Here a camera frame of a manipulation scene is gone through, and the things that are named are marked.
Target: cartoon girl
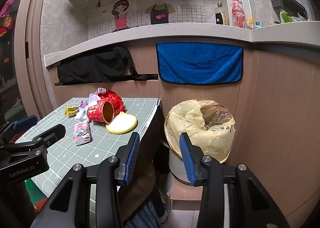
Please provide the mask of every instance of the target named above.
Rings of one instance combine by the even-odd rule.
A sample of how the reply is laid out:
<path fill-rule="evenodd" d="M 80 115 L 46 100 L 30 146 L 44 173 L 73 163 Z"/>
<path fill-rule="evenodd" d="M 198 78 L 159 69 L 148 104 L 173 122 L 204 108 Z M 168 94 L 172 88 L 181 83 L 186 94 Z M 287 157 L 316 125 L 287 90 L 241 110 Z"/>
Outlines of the cartoon girl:
<path fill-rule="evenodd" d="M 84 130 L 83 130 L 82 126 L 79 126 L 79 129 L 78 129 L 77 131 L 78 131 L 78 134 L 77 134 L 77 135 L 82 135 L 82 134 L 84 134 Z"/>
<path fill-rule="evenodd" d="M 126 10 L 129 7 L 128 0 L 120 0 L 113 6 L 112 14 L 115 16 L 116 29 L 115 31 L 120 31 L 124 29 L 129 29 L 127 26 L 127 15 Z"/>

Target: cartoon boy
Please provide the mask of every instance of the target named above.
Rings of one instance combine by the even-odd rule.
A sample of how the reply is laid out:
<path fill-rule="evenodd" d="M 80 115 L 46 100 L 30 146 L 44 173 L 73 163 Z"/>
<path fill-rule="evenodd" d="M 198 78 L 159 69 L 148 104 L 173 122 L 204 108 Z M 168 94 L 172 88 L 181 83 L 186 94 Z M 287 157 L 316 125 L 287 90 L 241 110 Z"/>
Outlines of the cartoon boy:
<path fill-rule="evenodd" d="M 150 14 L 151 24 L 169 23 L 169 14 L 175 12 L 174 8 L 165 4 L 164 0 L 155 1 L 156 3 L 145 11 L 146 14 Z"/>

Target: white countertop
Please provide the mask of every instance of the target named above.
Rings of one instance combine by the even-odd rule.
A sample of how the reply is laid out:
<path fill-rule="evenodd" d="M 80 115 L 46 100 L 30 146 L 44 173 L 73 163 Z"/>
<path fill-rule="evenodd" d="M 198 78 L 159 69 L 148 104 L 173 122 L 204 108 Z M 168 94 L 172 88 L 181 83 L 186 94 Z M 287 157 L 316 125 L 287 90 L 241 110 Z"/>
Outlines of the white countertop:
<path fill-rule="evenodd" d="M 320 22 L 306 21 L 270 25 L 255 30 L 212 23 L 166 23 L 130 28 L 102 35 L 67 50 L 44 56 L 45 66 L 97 47 L 161 37 L 205 37 L 249 43 L 292 43 L 320 47 Z"/>

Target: floor tile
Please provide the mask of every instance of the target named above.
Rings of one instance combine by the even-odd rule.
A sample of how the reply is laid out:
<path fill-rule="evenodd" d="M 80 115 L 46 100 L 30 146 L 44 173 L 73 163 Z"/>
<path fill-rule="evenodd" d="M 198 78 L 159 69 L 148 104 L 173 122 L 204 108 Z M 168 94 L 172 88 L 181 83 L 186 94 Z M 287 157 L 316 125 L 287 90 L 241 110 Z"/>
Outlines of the floor tile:
<path fill-rule="evenodd" d="M 191 228 L 196 228 L 198 223 L 199 211 L 193 211 Z"/>
<path fill-rule="evenodd" d="M 163 228 L 191 228 L 193 211 L 171 210 Z"/>

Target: plastic wrapper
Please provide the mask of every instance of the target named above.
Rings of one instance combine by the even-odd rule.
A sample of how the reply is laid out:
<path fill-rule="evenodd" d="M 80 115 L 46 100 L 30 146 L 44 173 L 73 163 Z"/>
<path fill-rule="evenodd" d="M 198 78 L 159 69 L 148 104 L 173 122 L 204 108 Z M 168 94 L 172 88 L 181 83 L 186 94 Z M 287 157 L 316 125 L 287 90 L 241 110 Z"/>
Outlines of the plastic wrapper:
<path fill-rule="evenodd" d="M 222 163 L 228 158 L 236 122 L 232 114 L 215 101 L 187 100 L 172 107 L 165 119 L 164 131 L 171 149 L 181 159 L 179 138 L 186 132 L 193 145 Z"/>

